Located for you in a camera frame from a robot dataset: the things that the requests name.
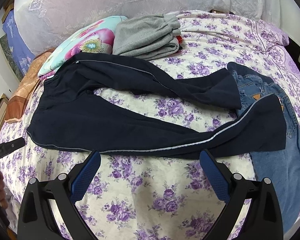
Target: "blue gripper pad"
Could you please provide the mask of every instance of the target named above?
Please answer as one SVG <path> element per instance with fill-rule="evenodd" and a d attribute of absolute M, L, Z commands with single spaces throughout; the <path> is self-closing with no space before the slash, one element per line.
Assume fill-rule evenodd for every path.
<path fill-rule="evenodd" d="M 70 201 L 74 204 L 83 199 L 87 192 L 90 183 L 95 177 L 101 164 L 101 155 L 99 152 L 94 152 L 92 157 L 87 161 L 86 165 L 82 167 L 78 176 L 71 184 Z"/>
<path fill-rule="evenodd" d="M 230 201 L 229 184 L 206 151 L 200 153 L 200 165 L 219 200 Z"/>

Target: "floral bed sheet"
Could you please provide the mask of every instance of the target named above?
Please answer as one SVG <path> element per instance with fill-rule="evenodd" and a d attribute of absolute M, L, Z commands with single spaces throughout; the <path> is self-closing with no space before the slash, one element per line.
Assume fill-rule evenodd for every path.
<path fill-rule="evenodd" d="M 254 22 L 228 14 L 203 11 L 175 13 L 181 24 L 183 50 L 152 61 L 175 79 L 206 76 L 230 61 L 270 76 L 288 94 L 300 124 L 300 73 L 285 51 L 287 36 L 262 20 Z M 21 203 L 31 177 L 55 179 L 84 161 L 89 153 L 47 150 L 35 145 L 26 134 L 40 96 L 33 94 L 22 121 L 5 123 L 0 143 L 20 136 L 26 146 L 0 160 L 5 183 Z M 203 132 L 235 119 L 226 109 L 197 106 L 157 95 L 135 96 L 127 91 L 95 91 L 119 107 Z M 232 172 L 255 179 L 249 154 L 220 158 Z M 55 202 L 56 221 L 65 238 L 71 239 Z M 76 206 L 99 239 L 180 240 L 202 239 L 220 214 L 224 202 L 211 188 L 199 161 L 147 156 L 102 155 L 101 167 L 82 201 Z M 18 217 L 19 205 L 14 204 Z M 229 239 L 240 231 L 249 201 Z"/>

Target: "gray sweatpants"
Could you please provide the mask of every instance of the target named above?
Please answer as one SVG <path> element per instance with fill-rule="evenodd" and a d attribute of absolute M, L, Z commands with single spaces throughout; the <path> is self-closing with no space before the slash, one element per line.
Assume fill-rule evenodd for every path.
<path fill-rule="evenodd" d="M 174 15 L 155 14 L 120 22 L 115 30 L 113 54 L 151 60 L 178 51 L 180 23 Z"/>

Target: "human hand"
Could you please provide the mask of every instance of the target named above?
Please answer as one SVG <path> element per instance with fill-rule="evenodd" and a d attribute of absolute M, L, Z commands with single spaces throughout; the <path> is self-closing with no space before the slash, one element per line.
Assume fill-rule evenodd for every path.
<path fill-rule="evenodd" d="M 0 206 L 4 209 L 8 208 L 8 202 L 6 200 L 6 192 L 4 191 L 3 174 L 0 171 Z"/>

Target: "blue jeans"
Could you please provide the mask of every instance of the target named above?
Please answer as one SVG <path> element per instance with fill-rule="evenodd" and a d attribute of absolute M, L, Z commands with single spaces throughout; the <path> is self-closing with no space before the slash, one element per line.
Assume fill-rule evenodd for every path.
<path fill-rule="evenodd" d="M 287 124 L 286 148 L 273 152 L 250 152 L 257 180 L 268 177 L 274 184 L 283 220 L 283 230 L 287 232 L 300 212 L 300 127 L 292 104 L 283 89 L 274 81 L 245 66 L 230 62 L 227 66 L 237 82 L 242 108 L 260 97 L 275 94 L 282 105 Z"/>

